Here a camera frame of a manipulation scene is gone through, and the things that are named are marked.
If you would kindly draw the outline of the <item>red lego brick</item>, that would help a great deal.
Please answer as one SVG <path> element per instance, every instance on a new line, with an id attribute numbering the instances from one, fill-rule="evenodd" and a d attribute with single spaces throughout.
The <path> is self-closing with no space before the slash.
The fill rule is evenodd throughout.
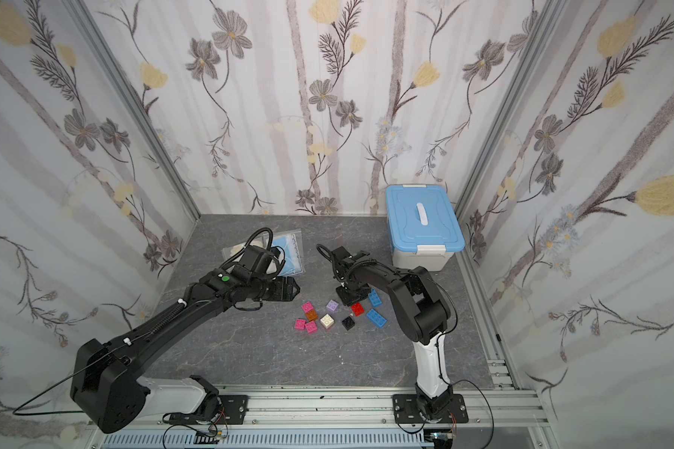
<path id="1" fill-rule="evenodd" d="M 351 312 L 355 317 L 361 316 L 365 313 L 365 310 L 361 303 L 356 303 L 350 306 Z"/>

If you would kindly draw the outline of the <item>lilac lego brick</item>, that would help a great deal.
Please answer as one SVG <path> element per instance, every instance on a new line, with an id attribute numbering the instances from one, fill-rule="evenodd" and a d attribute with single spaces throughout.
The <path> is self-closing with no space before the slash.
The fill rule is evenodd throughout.
<path id="1" fill-rule="evenodd" d="M 328 305 L 326 306 L 326 309 L 329 312 L 336 312 L 339 308 L 339 304 L 335 300 L 330 300 Z"/>

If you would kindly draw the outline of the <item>cream lego brick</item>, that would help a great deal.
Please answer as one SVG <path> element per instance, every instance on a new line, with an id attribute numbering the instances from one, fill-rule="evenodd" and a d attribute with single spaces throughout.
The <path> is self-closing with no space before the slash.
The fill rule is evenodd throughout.
<path id="1" fill-rule="evenodd" d="M 334 326 L 335 321 L 329 314 L 325 314 L 320 318 L 320 324 L 324 329 L 331 329 Z"/>

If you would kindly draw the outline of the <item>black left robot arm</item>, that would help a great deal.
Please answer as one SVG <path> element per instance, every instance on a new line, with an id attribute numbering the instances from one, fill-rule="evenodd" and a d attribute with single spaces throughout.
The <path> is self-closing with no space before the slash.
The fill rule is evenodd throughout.
<path id="1" fill-rule="evenodd" d="M 282 275 L 284 250 L 274 245 L 273 230 L 262 227 L 253 238 L 266 235 L 263 246 L 252 239 L 176 301 L 142 325 L 108 342 L 90 340 L 79 350 L 67 381 L 69 394 L 99 429 L 122 430 L 143 411 L 153 387 L 140 383 L 144 372 L 174 344 L 197 327 L 245 301 L 258 311 L 264 302 L 290 302 L 300 293 L 291 276 Z"/>

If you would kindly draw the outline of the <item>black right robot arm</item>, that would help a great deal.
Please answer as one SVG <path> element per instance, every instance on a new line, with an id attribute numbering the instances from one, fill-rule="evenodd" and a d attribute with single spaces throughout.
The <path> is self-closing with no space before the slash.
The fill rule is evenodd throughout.
<path id="1" fill-rule="evenodd" d="M 444 274 L 398 269 L 367 252 L 316 245 L 324 292 L 308 299 L 320 312 L 334 300 L 335 329 L 346 337 L 383 337 L 377 347 L 393 360 L 406 357 L 406 379 L 413 398 L 406 424 L 452 424 L 466 412 L 456 402 L 468 391 L 494 387 L 479 329 L 456 265 Z"/>

